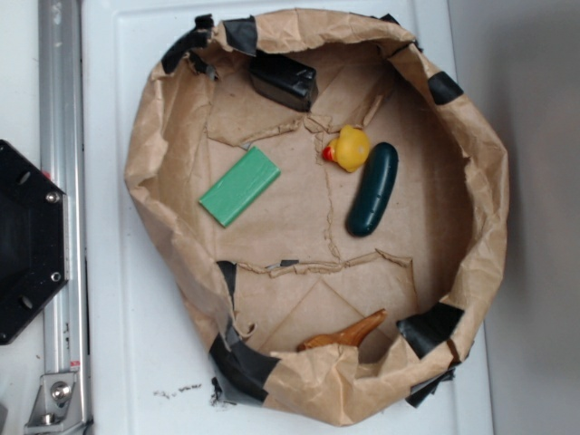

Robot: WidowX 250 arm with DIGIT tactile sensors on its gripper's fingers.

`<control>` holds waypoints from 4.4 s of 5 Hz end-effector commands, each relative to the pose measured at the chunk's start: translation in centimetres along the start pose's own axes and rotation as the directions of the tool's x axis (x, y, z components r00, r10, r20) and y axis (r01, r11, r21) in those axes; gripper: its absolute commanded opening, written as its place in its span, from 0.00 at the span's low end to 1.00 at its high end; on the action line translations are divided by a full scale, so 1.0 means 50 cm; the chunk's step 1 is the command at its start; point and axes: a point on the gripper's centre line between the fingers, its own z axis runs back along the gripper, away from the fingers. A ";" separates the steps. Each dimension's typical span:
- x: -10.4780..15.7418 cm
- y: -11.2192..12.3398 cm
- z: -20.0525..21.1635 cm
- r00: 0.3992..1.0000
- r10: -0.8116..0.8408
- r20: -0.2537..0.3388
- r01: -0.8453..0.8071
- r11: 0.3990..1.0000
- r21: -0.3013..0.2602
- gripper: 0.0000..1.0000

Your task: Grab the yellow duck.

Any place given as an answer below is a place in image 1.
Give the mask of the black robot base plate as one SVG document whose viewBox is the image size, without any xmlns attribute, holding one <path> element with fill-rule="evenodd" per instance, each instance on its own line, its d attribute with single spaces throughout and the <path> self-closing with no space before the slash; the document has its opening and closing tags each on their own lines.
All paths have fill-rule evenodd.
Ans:
<svg viewBox="0 0 580 435">
<path fill-rule="evenodd" d="M 68 281 L 66 195 L 1 141 L 1 344 L 8 345 Z"/>
</svg>

